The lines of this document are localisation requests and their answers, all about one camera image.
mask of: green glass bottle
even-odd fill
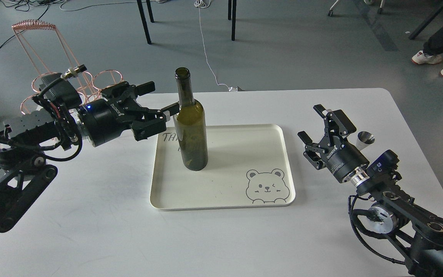
[[[202,170],[208,163],[204,108],[192,95],[190,72],[187,68],[175,71],[181,110],[174,115],[182,161],[190,170]]]

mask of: cartoon bear face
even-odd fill
[[[278,199],[286,203],[286,198],[290,196],[290,189],[283,181],[285,174],[281,169],[274,169],[270,173],[259,173],[252,169],[247,172],[246,176],[249,180],[246,195],[253,203],[256,200],[274,203]]]

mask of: table leg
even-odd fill
[[[235,18],[237,14],[237,0],[232,3],[232,41],[235,41]]]
[[[138,2],[139,15],[141,16],[141,23],[143,23],[143,30],[145,30],[146,42],[148,44],[151,44],[152,40],[150,39],[150,32],[148,32],[148,26],[146,25],[146,17],[145,17],[145,11],[143,10],[143,4],[141,3],[141,0],[137,0],[137,2]]]
[[[150,3],[150,0],[146,0],[146,7],[148,8],[148,15],[150,16],[150,22],[155,23],[155,20],[153,19],[152,4]]]
[[[409,39],[415,39],[417,35],[419,35],[425,27],[431,23],[431,21],[443,10],[443,1],[438,5],[437,9],[433,11],[421,24],[416,28],[416,30],[411,33],[411,35],[408,37]]]

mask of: connector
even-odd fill
[[[76,68],[68,68],[68,70],[63,75],[61,75],[61,78],[63,80],[67,80],[71,77],[78,77],[78,74],[85,70],[87,70],[87,67],[85,65],[79,65]]]

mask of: tray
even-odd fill
[[[208,165],[182,163],[174,127],[158,135],[150,203],[157,209],[289,205],[295,187],[278,125],[207,126]]]

